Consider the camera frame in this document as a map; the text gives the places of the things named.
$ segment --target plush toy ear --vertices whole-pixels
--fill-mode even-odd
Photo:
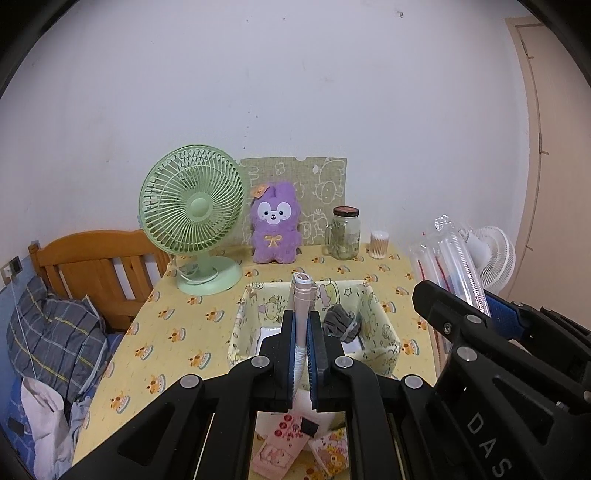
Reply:
[[[289,181],[281,181],[275,185],[275,197],[282,200],[295,200],[296,189]]]
[[[269,185],[269,188],[267,188],[265,190],[265,193],[262,194],[262,196],[258,199],[258,200],[268,200],[270,198],[273,198],[275,196],[275,187],[273,185]]]

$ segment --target jar lid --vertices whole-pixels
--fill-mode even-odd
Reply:
[[[340,206],[333,208],[333,215],[337,217],[354,218],[359,216],[359,209],[355,207]]]

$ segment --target printed tablecloth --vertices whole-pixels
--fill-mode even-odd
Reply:
[[[96,392],[80,432],[74,463],[128,422],[137,412],[185,374],[202,378],[228,372],[228,346],[238,303],[247,284],[290,281],[295,269],[314,278],[365,280],[372,286],[382,308],[402,342],[394,375],[409,373],[433,385],[436,371],[426,322],[414,311],[411,293],[415,279],[408,259],[390,247],[382,260],[366,249],[355,260],[339,261],[323,254],[323,247],[302,247],[294,264],[259,265],[252,262],[250,247],[227,249],[224,255],[241,263],[242,280],[232,289],[207,297],[192,297],[176,286],[170,268],[139,311],[115,352]],[[260,446],[255,439],[254,449]],[[260,479],[251,472],[250,478]],[[303,452],[287,480],[324,478],[314,457]],[[348,478],[348,472],[337,477]]]

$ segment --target purple plush toy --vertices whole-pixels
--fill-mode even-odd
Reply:
[[[255,228],[252,246],[254,261],[279,263],[296,261],[296,248],[301,245],[301,233],[297,231],[300,204],[296,190],[288,181],[271,185],[251,207],[251,221]]]

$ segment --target wall socket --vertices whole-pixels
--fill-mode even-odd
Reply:
[[[21,259],[18,258],[18,256],[14,257],[10,262],[0,268],[0,275],[2,276],[5,286],[12,280],[10,275],[6,275],[7,267],[9,267],[10,272],[12,272],[12,276],[16,277],[22,271]]]

